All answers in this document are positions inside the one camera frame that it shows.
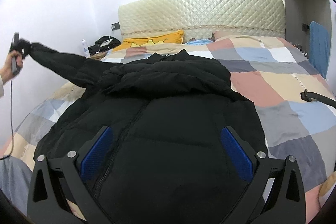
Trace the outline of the person's left hand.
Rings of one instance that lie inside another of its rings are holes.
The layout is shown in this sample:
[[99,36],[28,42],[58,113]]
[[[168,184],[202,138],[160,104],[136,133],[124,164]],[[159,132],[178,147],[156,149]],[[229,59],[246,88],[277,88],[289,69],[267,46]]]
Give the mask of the person's left hand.
[[3,67],[1,68],[1,79],[2,79],[3,84],[7,83],[7,81],[14,78],[14,75],[11,69],[12,58],[16,60],[19,68],[23,67],[22,55],[17,51],[11,51],[7,55],[6,61]]

